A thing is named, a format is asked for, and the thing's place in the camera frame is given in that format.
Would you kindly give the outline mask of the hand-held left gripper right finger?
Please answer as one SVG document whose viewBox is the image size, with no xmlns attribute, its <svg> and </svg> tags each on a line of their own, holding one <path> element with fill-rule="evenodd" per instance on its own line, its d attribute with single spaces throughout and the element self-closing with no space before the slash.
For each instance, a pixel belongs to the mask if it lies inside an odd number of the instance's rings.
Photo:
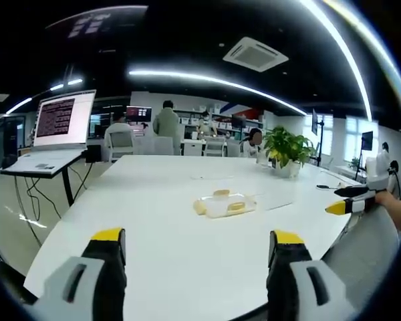
<svg viewBox="0 0 401 321">
<path fill-rule="evenodd" d="M 295 233 L 270 232 L 268 320 L 351 320 L 346 286 L 322 260 L 311 258 Z"/>
</svg>

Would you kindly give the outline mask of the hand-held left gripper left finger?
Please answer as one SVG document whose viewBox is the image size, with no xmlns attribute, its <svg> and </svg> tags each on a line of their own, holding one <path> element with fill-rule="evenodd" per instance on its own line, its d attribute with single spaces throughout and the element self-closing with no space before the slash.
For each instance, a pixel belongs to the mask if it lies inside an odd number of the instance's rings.
<svg viewBox="0 0 401 321">
<path fill-rule="evenodd" d="M 34 320 L 123 320 L 126 288 L 125 230 L 97 232 L 81 256 L 72 256 L 44 283 L 27 307 Z"/>
</svg>

